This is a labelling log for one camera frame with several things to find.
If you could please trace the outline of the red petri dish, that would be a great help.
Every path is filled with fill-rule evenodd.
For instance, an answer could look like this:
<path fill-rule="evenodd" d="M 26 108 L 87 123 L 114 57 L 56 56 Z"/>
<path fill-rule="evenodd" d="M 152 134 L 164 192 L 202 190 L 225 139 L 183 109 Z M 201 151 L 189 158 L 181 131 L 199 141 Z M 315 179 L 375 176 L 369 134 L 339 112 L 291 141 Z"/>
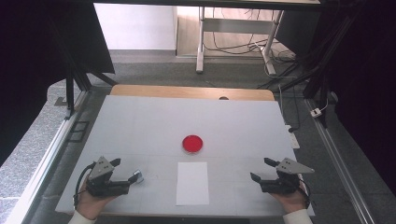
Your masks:
<path fill-rule="evenodd" d="M 185 152 L 195 154 L 201 151 L 204 142 L 198 135 L 188 135 L 182 141 L 182 148 Z"/>

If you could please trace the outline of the white metal desk frame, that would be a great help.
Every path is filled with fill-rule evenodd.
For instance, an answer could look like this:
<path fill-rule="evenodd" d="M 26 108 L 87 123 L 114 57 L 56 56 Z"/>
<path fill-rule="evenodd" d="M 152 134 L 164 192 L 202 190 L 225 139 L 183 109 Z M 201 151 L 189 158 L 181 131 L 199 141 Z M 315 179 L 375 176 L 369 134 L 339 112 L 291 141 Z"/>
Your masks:
<path fill-rule="evenodd" d="M 259 47 L 264 60 L 264 66 L 269 76 L 273 76 L 276 70 L 273 66 L 270 51 L 276 37 L 276 31 L 282 18 L 283 10 L 279 10 L 272 21 L 260 20 L 237 20 L 207 18 L 205 8 L 199 7 L 199 42 L 197 49 L 196 72 L 204 71 L 204 34 L 211 33 L 230 33 L 230 34 L 252 34 L 267 35 L 267 42 L 264 47 Z"/>

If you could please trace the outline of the black metal stand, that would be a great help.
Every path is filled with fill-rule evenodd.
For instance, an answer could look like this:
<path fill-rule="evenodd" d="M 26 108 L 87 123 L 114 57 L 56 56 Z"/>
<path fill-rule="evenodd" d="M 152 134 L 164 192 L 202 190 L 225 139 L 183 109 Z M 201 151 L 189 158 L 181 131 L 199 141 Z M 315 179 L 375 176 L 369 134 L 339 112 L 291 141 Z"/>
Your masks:
<path fill-rule="evenodd" d="M 284 72 L 260 85 L 260 88 L 269 89 L 302 65 L 304 72 L 293 81 L 280 86 L 277 92 L 285 91 L 308 80 L 303 91 L 304 98 L 313 98 L 318 90 L 321 90 L 319 105 L 324 105 L 327 99 L 326 77 L 331 59 L 355 16 L 355 9 L 346 8 L 332 8 L 321 12 L 282 12 L 276 36 L 283 37 L 279 41 L 297 56 L 289 60 L 290 66 Z"/>
<path fill-rule="evenodd" d="M 88 78 L 88 74 L 92 74 L 111 87 L 118 85 L 118 82 L 115 80 L 107 77 L 104 73 L 95 71 L 86 64 L 69 65 L 65 78 L 65 119 L 71 119 L 76 111 L 74 84 L 77 84 L 81 91 L 89 91 L 92 88 L 92 83 Z"/>

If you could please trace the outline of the aluminium rail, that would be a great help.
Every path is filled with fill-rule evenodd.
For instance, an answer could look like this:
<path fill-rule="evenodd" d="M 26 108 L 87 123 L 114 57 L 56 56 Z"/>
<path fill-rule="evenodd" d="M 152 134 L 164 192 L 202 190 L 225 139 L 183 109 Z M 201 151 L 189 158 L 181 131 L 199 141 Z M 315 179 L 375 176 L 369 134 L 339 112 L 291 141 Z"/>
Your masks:
<path fill-rule="evenodd" d="M 56 106 L 51 95 L 16 149 L 0 166 L 0 224 L 22 224 L 29 214 L 89 94 L 78 91 L 74 95 L 72 116 L 66 106 Z"/>
<path fill-rule="evenodd" d="M 360 220 L 360 223 L 376 224 L 375 218 L 370 211 L 367 202 L 363 198 L 361 190 L 358 188 L 351 173 L 349 172 L 347 164 L 342 158 L 342 155 L 340 154 L 338 147 L 332 138 L 332 135 L 328 129 L 321 124 L 318 118 L 313 118 L 311 115 L 308 115 L 308 117 L 314 123 L 314 126 L 326 148 L 326 151 L 332 161 L 332 165 L 334 166 L 336 173 L 343 184 L 344 190 Z"/>

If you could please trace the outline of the person's right hand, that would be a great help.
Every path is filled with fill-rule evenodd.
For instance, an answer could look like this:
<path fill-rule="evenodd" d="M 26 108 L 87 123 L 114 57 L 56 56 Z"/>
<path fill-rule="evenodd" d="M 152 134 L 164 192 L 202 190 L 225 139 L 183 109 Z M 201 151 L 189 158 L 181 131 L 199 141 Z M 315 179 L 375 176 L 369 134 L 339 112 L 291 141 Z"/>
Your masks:
<path fill-rule="evenodd" d="M 300 188 L 292 194 L 275 194 L 271 193 L 283 207 L 286 214 L 293 213 L 302 209 L 306 209 L 306 198 L 304 196 L 305 188 L 301 184 Z"/>

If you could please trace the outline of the white paper sheet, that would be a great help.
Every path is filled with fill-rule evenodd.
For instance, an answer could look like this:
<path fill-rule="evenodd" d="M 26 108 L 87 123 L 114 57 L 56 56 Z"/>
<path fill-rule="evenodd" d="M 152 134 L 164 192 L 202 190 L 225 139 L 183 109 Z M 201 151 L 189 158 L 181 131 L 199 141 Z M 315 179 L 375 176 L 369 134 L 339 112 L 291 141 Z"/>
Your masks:
<path fill-rule="evenodd" d="M 177 165 L 176 205 L 209 204 L 206 162 L 180 162 Z"/>

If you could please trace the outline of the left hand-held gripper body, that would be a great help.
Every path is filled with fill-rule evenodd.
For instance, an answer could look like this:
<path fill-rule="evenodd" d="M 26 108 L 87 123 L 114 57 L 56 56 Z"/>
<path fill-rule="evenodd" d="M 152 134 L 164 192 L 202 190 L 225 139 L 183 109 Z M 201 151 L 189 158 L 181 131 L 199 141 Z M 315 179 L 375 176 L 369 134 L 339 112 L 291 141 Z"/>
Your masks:
<path fill-rule="evenodd" d="M 104 156 L 101 156 L 88 175 L 86 190 L 93 197 L 112 197 L 127 194 L 130 184 L 128 181 L 111 181 L 115 170 Z"/>

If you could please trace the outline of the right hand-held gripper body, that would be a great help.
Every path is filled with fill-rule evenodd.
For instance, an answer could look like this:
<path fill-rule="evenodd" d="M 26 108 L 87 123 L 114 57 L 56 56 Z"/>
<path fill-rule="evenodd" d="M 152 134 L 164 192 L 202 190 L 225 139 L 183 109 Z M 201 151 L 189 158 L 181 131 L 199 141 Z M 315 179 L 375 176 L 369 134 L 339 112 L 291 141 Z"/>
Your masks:
<path fill-rule="evenodd" d="M 289 158 L 280 161 L 280 164 L 275 168 L 277 179 L 262 180 L 260 183 L 262 192 L 292 194 L 300 187 L 299 174 L 312 174 L 315 172 L 313 168 Z"/>

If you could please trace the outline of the black curtain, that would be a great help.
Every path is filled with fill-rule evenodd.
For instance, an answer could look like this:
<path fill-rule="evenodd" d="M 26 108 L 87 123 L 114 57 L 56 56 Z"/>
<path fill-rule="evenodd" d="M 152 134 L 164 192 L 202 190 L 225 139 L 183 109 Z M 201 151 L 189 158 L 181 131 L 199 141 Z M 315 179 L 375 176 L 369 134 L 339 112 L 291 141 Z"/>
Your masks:
<path fill-rule="evenodd" d="M 355 9 L 333 55 L 327 90 L 335 113 L 396 196 L 396 0 L 319 0 L 287 11 Z"/>
<path fill-rule="evenodd" d="M 71 71 L 114 72 L 94 4 L 0 0 L 0 166 Z"/>

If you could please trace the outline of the person's left hand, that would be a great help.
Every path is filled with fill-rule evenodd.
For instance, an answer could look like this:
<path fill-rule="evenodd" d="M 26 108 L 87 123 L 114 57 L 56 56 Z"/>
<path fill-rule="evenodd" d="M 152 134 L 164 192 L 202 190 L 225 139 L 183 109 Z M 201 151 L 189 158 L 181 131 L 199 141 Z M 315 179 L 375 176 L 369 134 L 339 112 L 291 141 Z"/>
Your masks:
<path fill-rule="evenodd" d="M 89 220 L 95 220 L 99 217 L 108 203 L 116 199 L 116 196 L 97 198 L 91 196 L 83 184 L 79 190 L 77 211 Z"/>

